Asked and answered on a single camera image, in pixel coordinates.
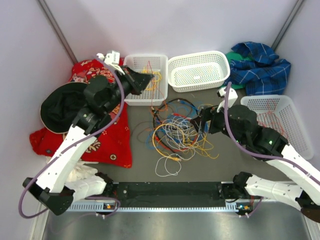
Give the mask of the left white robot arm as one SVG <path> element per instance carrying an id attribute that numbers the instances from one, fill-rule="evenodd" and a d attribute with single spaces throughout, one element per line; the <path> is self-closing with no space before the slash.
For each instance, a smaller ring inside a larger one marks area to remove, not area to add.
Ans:
<path id="1" fill-rule="evenodd" d="M 140 95 L 154 78 L 152 73 L 140 73 L 126 65 L 111 66 L 114 82 L 103 75 L 93 77 L 83 91 L 85 104 L 76 114 L 67 135 L 49 163 L 33 178 L 23 182 L 23 199 L 29 192 L 47 210 L 63 214 L 74 202 L 91 196 L 109 198 L 114 191 L 111 179 L 103 173 L 73 182 L 67 178 L 87 148 L 119 118 L 110 113 L 119 107 L 122 113 L 127 95 Z"/>

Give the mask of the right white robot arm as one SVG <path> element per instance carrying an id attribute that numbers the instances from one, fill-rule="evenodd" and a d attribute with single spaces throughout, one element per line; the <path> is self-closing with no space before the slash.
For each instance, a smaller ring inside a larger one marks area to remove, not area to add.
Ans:
<path id="1" fill-rule="evenodd" d="M 305 160 L 278 131 L 258 124 L 257 114 L 244 105 L 228 109 L 206 107 L 190 123 L 198 133 L 209 124 L 208 133 L 222 133 L 246 154 L 284 173 L 293 184 L 276 183 L 254 174 L 241 172 L 233 179 L 233 192 L 273 199 L 320 221 L 320 171 Z"/>

